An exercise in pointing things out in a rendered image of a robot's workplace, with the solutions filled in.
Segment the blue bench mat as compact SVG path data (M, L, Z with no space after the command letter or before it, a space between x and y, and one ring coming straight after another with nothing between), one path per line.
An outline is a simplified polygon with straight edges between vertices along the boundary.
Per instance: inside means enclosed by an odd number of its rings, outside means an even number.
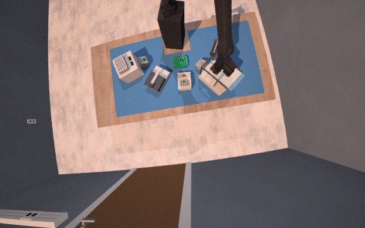
M166 55L162 36L110 49L117 117L265 93L248 21L232 23L234 53L230 56L245 76L232 91L228 89L220 96L198 78L200 71L195 68L200 59L207 61L211 57L214 40L218 40L217 26L188 30L188 37L191 50ZM115 58L128 51L137 58L145 56L150 63L150 66L143 69L144 75L130 83L119 79L113 65ZM188 66L174 68L172 59L181 56L187 56ZM144 85L156 66L170 72L161 93ZM183 72L191 73L191 90L178 89L177 73Z

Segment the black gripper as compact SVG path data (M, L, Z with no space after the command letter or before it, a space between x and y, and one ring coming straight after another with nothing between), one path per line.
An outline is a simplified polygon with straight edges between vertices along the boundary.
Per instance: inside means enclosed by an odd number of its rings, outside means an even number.
M216 75L218 75L218 71L216 70L216 67L222 67L222 66L219 66L219 65L217 65L217 63L215 62L211 67L210 67L210 69L211 69L211 71L213 72L213 74L216 74Z

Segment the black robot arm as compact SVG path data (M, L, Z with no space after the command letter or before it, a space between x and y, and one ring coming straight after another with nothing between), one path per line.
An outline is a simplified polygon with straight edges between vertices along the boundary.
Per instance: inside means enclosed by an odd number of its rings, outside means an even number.
M217 22L217 66L216 70L223 72L229 77L237 67L230 57L234 53L232 39L232 0L214 0L215 15ZM164 7L165 6L165 7ZM160 6L164 18L181 13L181 8L176 0L163 0ZM226 72L228 73L226 73Z

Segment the green tube rack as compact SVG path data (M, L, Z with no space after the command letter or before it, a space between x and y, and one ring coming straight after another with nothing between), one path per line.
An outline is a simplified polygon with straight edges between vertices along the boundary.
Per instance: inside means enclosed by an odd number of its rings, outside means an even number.
M173 61L173 67L174 68L182 68L182 67L187 67L188 66L186 56L183 56L183 59L182 59L182 57L173 58L172 61ZM182 61L182 63L180 61Z

